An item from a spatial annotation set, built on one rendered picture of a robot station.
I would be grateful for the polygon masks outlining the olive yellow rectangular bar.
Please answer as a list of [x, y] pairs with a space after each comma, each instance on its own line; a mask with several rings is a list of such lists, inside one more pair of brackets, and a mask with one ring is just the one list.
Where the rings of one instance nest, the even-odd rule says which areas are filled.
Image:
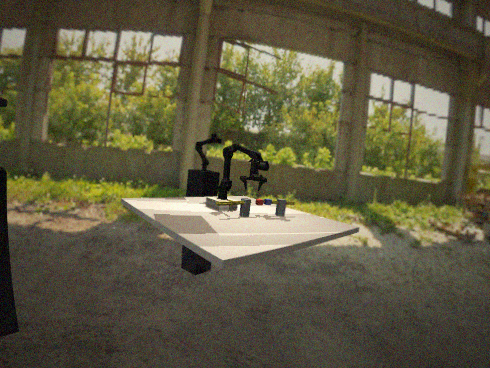
[[251, 206], [251, 199], [248, 198], [241, 198], [241, 201], [225, 201], [225, 202], [217, 202], [216, 206], [223, 206], [223, 205], [229, 205], [233, 207], [233, 205], [240, 205], [240, 213], [239, 216], [241, 217], [249, 217], [250, 215], [250, 206]]

